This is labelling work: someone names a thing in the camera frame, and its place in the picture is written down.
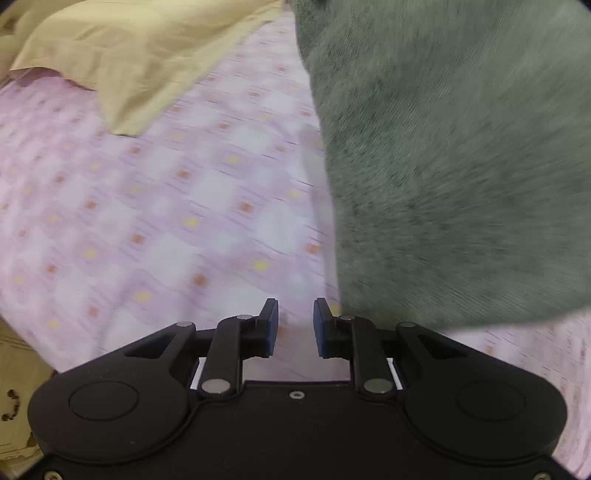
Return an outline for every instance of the fuzzy green fabric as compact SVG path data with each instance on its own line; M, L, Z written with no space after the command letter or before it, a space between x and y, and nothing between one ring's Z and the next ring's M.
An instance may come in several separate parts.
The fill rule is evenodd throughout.
M343 312L527 323L591 303L591 13L295 0Z

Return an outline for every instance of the yellow fabric corner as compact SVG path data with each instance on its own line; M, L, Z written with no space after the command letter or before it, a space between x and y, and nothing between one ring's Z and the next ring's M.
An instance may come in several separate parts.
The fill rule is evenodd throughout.
M0 84L27 38L47 17L80 0L16 0L0 14Z
M107 127L139 135L281 0L86 0L47 18L12 70L45 67L96 90Z

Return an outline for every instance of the purple checkered sheet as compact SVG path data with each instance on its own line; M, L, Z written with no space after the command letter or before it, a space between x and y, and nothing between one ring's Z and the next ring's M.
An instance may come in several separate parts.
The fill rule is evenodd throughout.
M65 370L180 321L211 328L280 302L270 360L245 378L339 380L317 356L316 297L339 311L332 204L308 76L285 14L139 138L105 131L94 92L34 70L0 92L0 312ZM591 314L452 337L552 381L556 455L591 473Z

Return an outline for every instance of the silver screw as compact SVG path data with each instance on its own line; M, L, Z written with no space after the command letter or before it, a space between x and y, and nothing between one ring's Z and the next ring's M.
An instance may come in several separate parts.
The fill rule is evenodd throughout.
M370 378L363 384L363 388L369 393L383 395L394 388L394 384L385 378Z
M204 392L221 395L230 390L230 382L223 378L210 378L201 384L201 389Z
M43 475L43 480L64 480L61 475L57 472L54 472L53 470L49 470L48 472L45 472L45 475Z

